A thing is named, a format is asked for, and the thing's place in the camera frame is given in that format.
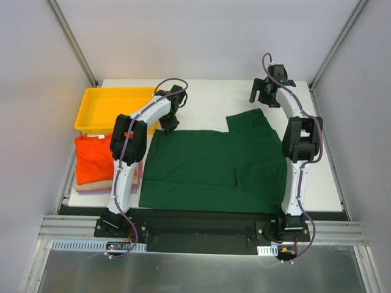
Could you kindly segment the green t-shirt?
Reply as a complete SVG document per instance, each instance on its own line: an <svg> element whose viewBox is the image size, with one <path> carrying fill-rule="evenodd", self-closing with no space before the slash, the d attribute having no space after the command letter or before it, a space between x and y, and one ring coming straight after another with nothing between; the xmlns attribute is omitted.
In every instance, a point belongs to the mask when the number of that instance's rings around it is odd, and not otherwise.
<svg viewBox="0 0 391 293"><path fill-rule="evenodd" d="M139 206L276 214L285 195L281 141L260 109L226 118L226 132L156 131Z"/></svg>

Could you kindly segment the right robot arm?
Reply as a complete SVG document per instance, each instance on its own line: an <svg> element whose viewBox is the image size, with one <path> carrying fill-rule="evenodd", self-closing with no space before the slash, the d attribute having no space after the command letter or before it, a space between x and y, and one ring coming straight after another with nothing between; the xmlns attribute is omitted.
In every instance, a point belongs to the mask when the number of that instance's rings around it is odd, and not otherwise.
<svg viewBox="0 0 391 293"><path fill-rule="evenodd" d="M297 233L291 219L304 216L304 196L309 167L323 155L323 120L305 111L299 100L296 83L288 78L282 64L270 63L263 68L265 79L255 78L249 102L258 101L270 108L281 108L287 117L282 139L282 154L287 159L288 173L281 211L286 220L275 225L275 234L288 241Z"/></svg>

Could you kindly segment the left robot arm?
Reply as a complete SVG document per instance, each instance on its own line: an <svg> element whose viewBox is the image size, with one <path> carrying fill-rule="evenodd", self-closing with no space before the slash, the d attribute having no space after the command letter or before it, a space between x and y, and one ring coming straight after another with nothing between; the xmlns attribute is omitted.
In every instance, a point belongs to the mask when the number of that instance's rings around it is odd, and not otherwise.
<svg viewBox="0 0 391 293"><path fill-rule="evenodd" d="M134 173L147 150L147 131L156 122L163 131L177 128L176 114L186 104L186 89L179 85L173 85L169 91L155 89L152 100L141 109L130 115L117 116L110 142L114 177L109 212L121 214L129 210Z"/></svg>

